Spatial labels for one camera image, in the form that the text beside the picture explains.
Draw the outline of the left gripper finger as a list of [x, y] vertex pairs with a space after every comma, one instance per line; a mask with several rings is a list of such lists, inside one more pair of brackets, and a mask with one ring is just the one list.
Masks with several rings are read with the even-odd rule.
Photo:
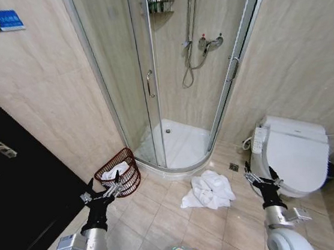
[[94, 191], [93, 185], [94, 178], [92, 177], [86, 185], [85, 191], [80, 195], [80, 198], [85, 204], [90, 203], [92, 200], [95, 199], [96, 192]]
[[117, 197], [120, 193], [119, 189], [122, 187], [121, 184], [121, 176], [119, 170], [116, 171], [115, 178], [112, 180], [110, 184], [110, 188], [103, 194], [102, 198], [109, 198], [111, 196]]

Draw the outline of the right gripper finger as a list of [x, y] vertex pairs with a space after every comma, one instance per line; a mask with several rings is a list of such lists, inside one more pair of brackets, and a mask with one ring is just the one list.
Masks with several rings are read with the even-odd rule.
[[284, 180], [281, 179], [277, 172], [270, 166], [269, 167], [270, 177], [272, 178], [272, 183], [274, 186], [282, 187], [284, 185]]
[[244, 164], [244, 169], [245, 169], [245, 179], [250, 183], [250, 184], [260, 184], [262, 183], [262, 179], [258, 177], [256, 174], [251, 172], [251, 165], [248, 161], [245, 161]]

